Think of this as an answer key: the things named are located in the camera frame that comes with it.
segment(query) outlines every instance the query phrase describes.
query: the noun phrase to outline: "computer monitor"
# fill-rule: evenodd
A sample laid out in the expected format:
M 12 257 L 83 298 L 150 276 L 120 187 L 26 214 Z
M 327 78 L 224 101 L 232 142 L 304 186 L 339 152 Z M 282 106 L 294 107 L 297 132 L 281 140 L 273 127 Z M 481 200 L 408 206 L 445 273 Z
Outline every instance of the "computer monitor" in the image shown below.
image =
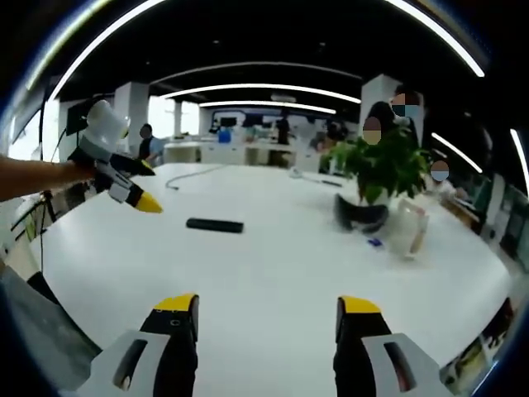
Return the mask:
M 243 123 L 243 127 L 253 127 L 263 125 L 262 114 L 246 114 L 246 119 Z
M 236 117 L 221 117 L 221 127 L 234 127 L 237 125 Z

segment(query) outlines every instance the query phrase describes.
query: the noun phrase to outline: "white table surface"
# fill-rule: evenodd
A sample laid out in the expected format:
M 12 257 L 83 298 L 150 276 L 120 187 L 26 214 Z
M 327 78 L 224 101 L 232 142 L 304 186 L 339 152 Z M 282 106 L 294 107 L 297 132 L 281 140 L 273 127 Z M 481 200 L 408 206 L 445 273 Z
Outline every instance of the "white table surface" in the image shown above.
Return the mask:
M 44 273 L 73 320 L 101 347 L 138 329 L 162 299 L 200 295 L 195 396 L 334 395 L 336 299 L 371 299 L 440 365 L 484 329 L 510 277 L 476 235 L 439 205 L 421 255 L 402 262 L 333 220 L 339 188 L 284 170 L 169 164 L 137 183 L 162 204 L 140 213 L 99 194 L 44 234 Z M 187 229 L 190 217 L 245 223 L 241 235 Z M 40 243 L 31 244 L 40 258 Z

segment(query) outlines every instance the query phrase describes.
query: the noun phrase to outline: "white pillar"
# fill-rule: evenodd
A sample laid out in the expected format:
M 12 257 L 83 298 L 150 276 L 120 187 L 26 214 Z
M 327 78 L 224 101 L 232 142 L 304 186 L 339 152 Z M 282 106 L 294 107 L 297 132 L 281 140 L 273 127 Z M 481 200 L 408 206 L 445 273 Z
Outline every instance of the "white pillar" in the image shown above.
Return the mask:
M 198 119 L 198 135 L 207 135 L 212 127 L 213 110 L 200 108 Z
M 182 132 L 182 103 L 174 102 L 174 135 Z
M 123 117 L 129 117 L 127 143 L 133 155 L 140 148 L 140 129 L 147 122 L 149 110 L 149 85 L 130 82 L 122 85 L 114 95 L 114 110 Z
M 361 134 L 364 121 L 369 114 L 371 107 L 379 102 L 388 102 L 395 94 L 395 89 L 401 84 L 400 81 L 392 79 L 384 74 L 380 74 L 374 79 L 368 81 L 362 86 L 362 104 L 360 105 L 360 123 L 359 123 L 359 133 Z M 421 105 L 419 111 L 413 117 L 413 122 L 415 123 L 415 128 L 417 129 L 417 139 L 419 145 L 422 144 L 422 131 L 424 129 L 424 97 L 421 93 L 417 93 Z

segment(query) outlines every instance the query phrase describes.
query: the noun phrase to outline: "office ceiling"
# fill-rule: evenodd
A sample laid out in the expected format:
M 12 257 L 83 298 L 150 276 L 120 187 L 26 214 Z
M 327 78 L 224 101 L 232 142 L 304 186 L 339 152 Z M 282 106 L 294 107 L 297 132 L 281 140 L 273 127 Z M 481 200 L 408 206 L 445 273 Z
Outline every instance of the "office ceiling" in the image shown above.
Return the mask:
M 47 70 L 60 75 L 104 28 L 141 0 L 113 0 L 63 47 Z M 421 5 L 426 0 L 416 0 Z M 517 91 L 525 58 L 515 41 L 522 13 L 515 0 L 450 0 L 452 15 L 491 55 L 486 77 L 469 67 L 422 24 L 383 0 L 168 0 L 145 12 L 100 45 L 61 92 L 62 100 L 111 93 L 128 81 L 152 83 L 185 70 L 248 61 L 280 61 L 342 70 L 359 78 L 293 66 L 244 65 L 184 74 L 151 86 L 153 94 L 215 84 L 292 84 L 360 97 L 362 83 L 380 73 L 426 95 L 427 128 L 477 162 L 484 159 L 485 125 L 500 158 L 519 164 L 509 127 L 529 131 Z M 262 89 L 224 90 L 181 97 L 195 102 L 269 100 Z M 335 108 L 358 117 L 359 106 L 314 94 L 294 93 L 299 103 Z M 472 114 L 468 123 L 464 112 Z

